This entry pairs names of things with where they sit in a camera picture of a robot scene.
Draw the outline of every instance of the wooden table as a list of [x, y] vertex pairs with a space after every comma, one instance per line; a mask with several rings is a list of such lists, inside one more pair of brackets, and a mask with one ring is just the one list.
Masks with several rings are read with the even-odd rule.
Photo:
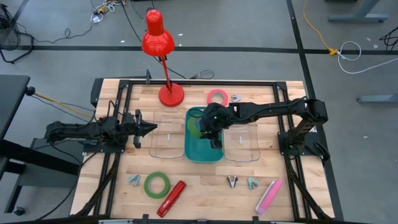
[[[97, 105], [97, 117], [106, 115], [108, 101], [115, 100], [118, 83], [118, 79], [104, 80]], [[291, 100], [305, 95], [302, 82], [286, 82], [286, 84]], [[257, 104], [274, 102], [272, 88], [268, 86], [184, 85], [185, 99], [183, 103], [175, 108], [166, 108], [158, 99], [159, 88], [160, 85], [134, 85], [129, 111], [133, 113], [135, 109], [140, 109], [145, 121], [155, 123], [159, 121], [156, 117], [162, 117], [164, 113], [167, 113], [165, 115], [167, 118], [170, 114], [174, 114], [174, 117], [169, 120], [172, 121], [170, 123], [173, 123], [174, 126], [171, 130], [166, 131], [166, 133], [173, 131], [172, 138], [175, 140], [173, 141], [175, 145], [170, 153], [173, 155], [183, 153], [183, 138], [179, 138], [179, 136], [183, 135], [184, 132], [183, 124], [186, 111], [193, 106], [206, 106], [206, 96], [211, 90], [221, 88], [229, 96], [232, 94], [241, 95], [243, 102], [251, 101]], [[288, 129], [286, 118], [284, 119], [286, 129]], [[300, 117], [294, 116], [294, 123], [297, 125], [300, 119]], [[157, 131], [162, 132], [167, 129], [166, 123], [159, 125]], [[162, 133], [163, 137], [160, 137], [162, 134], [152, 133], [152, 135], [143, 138], [141, 149], [134, 148], [131, 136], [126, 150], [121, 156], [111, 217], [141, 218], [143, 214], [149, 214], [149, 218], [159, 218], [156, 211], [164, 198], [153, 199], [148, 197], [144, 192], [143, 183], [149, 174], [161, 171], [169, 177], [170, 189], [179, 180], [183, 180], [188, 185], [165, 216], [167, 219], [252, 220], [253, 216], [258, 215], [254, 211], [254, 207], [266, 188], [271, 181], [282, 178], [284, 185], [272, 206], [265, 214], [259, 215], [259, 219], [293, 220], [287, 173], [277, 140], [278, 119], [276, 117], [260, 119], [256, 122], [256, 128], [257, 144], [261, 152], [261, 158], [256, 162], [231, 162], [222, 159], [216, 163], [198, 164], [188, 160], [185, 156], [178, 159], [159, 159], [152, 157], [149, 153], [151, 152], [154, 155], [154, 152], [161, 152], [162, 156], [169, 156], [170, 154], [167, 154], [169, 152], [154, 151], [154, 148], [150, 147], [153, 144], [154, 136], [164, 138], [164, 132]], [[103, 154], [95, 155], [81, 169], [71, 209], [72, 214], [82, 208], [97, 188], [103, 156]], [[320, 158], [302, 156], [301, 159], [308, 191], [325, 213], [333, 217], [330, 194]], [[133, 187], [132, 184], [127, 182], [128, 177], [135, 174], [141, 175], [140, 186], [138, 187]], [[239, 177], [237, 186], [233, 189], [226, 181], [228, 175]], [[248, 177], [255, 177], [260, 182], [260, 186], [254, 190], [249, 190]], [[153, 189], [156, 190], [159, 187], [155, 184]], [[296, 192], [300, 216], [304, 217], [302, 199], [297, 188]], [[106, 194], [107, 190], [104, 193], [100, 213], [104, 213]]]

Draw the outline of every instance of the lamp base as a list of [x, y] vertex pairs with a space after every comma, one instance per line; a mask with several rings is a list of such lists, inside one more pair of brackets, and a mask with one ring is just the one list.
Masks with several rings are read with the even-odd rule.
[[172, 84], [172, 92], [166, 85], [162, 86], [159, 90], [159, 100], [160, 102], [168, 107], [178, 106], [184, 100], [184, 90], [178, 84]]

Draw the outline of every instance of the yellow cable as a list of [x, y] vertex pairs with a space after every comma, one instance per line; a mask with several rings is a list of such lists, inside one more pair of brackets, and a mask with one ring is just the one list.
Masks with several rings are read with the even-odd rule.
[[48, 96], [45, 96], [45, 95], [41, 95], [40, 93], [34, 93], [34, 94], [35, 94], [36, 96], [40, 97], [40, 98], [45, 99], [45, 100], [49, 100], [49, 101], [51, 101], [51, 102], [58, 103], [59, 105], [65, 107], [66, 109], [69, 109], [69, 110], [75, 112], [76, 114], [80, 114], [80, 115], [85, 116], [85, 117], [87, 117], [87, 118], [91, 118], [91, 117], [92, 117], [92, 115], [84, 114], [84, 113], [82, 113], [82, 112], [80, 112], [80, 111], [77, 111], [77, 110], [75, 110], [75, 109], [69, 107], [68, 105], [64, 105], [63, 103], [61, 103], [61, 102], [59, 102], [58, 100], [55, 100], [55, 99], [53, 99], [53, 98], [51, 98], [51, 97], [48, 97]]
[[315, 27], [310, 23], [310, 21], [308, 21], [307, 15], [306, 15], [306, 13], [305, 13], [305, 8], [307, 7], [307, 2], [308, 2], [308, 0], [305, 0], [304, 9], [303, 9], [305, 21], [307, 22], [307, 24], [308, 24], [313, 30], [315, 30], [315, 32], [318, 33], [319, 37], [320, 37], [321, 40], [322, 40], [323, 45], [329, 50], [329, 55], [332, 56], [332, 55], [337, 54], [338, 49], [333, 49], [333, 48], [327, 46], [327, 44], [326, 44], [325, 41], [323, 40], [323, 37], [322, 37], [321, 32], [319, 32], [319, 30], [317, 30], [317, 28], [315, 28]]

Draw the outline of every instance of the pink marker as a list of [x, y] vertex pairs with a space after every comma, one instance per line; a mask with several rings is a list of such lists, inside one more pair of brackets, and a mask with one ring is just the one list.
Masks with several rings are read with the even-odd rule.
[[264, 195], [261, 197], [259, 203], [257, 204], [255, 211], [262, 215], [264, 212], [269, 208], [271, 205], [272, 201], [278, 194], [278, 191], [280, 187], [283, 184], [282, 179], [277, 179], [276, 181], [272, 181], [271, 184], [269, 185], [268, 189], [264, 193]]

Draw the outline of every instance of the transparent tray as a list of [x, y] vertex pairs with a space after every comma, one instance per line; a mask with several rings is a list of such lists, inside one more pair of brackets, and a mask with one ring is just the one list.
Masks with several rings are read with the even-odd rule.
[[261, 157], [257, 138], [257, 124], [235, 124], [223, 131], [225, 159], [252, 162]]
[[184, 156], [185, 110], [163, 109], [154, 112], [157, 128], [152, 133], [149, 154], [161, 159]]

